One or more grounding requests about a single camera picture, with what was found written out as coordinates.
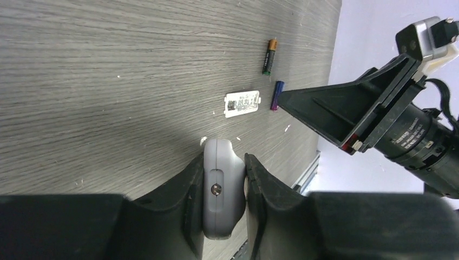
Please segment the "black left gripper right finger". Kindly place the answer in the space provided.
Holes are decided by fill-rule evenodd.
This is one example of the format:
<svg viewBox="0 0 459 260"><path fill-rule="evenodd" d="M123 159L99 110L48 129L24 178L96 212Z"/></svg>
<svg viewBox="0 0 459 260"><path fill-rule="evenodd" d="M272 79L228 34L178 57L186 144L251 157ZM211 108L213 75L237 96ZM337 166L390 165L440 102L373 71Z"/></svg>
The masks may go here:
<svg viewBox="0 0 459 260"><path fill-rule="evenodd" d="M302 196L245 154L252 259L458 259L458 213L427 194Z"/></svg>

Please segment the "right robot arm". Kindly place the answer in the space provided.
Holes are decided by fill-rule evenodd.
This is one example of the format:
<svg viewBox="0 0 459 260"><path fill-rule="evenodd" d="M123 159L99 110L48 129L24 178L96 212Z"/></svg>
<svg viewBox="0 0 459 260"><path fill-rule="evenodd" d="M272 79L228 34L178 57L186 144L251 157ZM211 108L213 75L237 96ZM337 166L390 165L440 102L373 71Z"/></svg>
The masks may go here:
<svg viewBox="0 0 459 260"><path fill-rule="evenodd" d="M440 108L418 108L413 99L428 79L415 80L420 61L407 54L358 79L288 90L278 105L347 154L375 148L424 182L428 192L458 198L458 120L447 85L432 79Z"/></svg>

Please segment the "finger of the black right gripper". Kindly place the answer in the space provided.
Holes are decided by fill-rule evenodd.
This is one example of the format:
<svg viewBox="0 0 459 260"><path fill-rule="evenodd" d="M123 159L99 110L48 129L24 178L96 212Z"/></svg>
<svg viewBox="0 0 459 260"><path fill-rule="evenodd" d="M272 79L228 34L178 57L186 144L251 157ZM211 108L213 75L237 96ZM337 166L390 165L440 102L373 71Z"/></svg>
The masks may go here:
<svg viewBox="0 0 459 260"><path fill-rule="evenodd" d="M402 54L393 59L414 58ZM352 125L340 111L345 99L342 84L284 91L278 97L278 105L321 137L340 147L345 131Z"/></svg>

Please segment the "white battery cover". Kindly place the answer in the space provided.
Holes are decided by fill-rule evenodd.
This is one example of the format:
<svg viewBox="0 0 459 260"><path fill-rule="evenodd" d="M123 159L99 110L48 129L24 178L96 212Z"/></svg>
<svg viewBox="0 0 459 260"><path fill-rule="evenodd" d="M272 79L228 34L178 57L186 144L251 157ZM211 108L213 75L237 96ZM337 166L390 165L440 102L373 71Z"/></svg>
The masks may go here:
<svg viewBox="0 0 459 260"><path fill-rule="evenodd" d="M261 103L260 92L251 90L246 92L228 93L224 97L225 118L256 112Z"/></svg>

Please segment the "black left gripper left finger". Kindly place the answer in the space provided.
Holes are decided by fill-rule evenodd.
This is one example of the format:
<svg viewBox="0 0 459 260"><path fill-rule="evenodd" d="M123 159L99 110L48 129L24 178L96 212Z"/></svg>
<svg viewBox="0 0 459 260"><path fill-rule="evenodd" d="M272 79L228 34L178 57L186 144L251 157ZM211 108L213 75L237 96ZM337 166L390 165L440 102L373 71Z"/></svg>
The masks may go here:
<svg viewBox="0 0 459 260"><path fill-rule="evenodd" d="M1 259L202 259L203 156L144 196L1 196Z"/></svg>

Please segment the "white remote control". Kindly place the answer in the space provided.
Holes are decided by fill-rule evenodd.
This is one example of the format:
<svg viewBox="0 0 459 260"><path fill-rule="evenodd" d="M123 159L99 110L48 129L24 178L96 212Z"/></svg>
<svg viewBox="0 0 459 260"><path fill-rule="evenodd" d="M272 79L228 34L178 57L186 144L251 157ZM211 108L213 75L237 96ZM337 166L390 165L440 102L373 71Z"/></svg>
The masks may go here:
<svg viewBox="0 0 459 260"><path fill-rule="evenodd" d="M211 240L230 238L242 218L245 163L225 139L210 139L204 148L202 229Z"/></svg>

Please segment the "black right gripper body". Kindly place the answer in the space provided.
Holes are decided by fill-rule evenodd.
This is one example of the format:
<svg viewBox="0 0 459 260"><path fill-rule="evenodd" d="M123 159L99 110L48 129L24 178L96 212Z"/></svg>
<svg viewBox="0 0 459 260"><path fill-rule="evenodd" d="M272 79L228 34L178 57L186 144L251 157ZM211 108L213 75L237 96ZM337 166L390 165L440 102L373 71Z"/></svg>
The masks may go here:
<svg viewBox="0 0 459 260"><path fill-rule="evenodd" d="M352 154L375 148L384 155L402 155L419 142L427 131L426 116L412 105L424 89L421 77L413 78L420 65L414 59L393 59L342 84L340 111L352 123L342 150Z"/></svg>

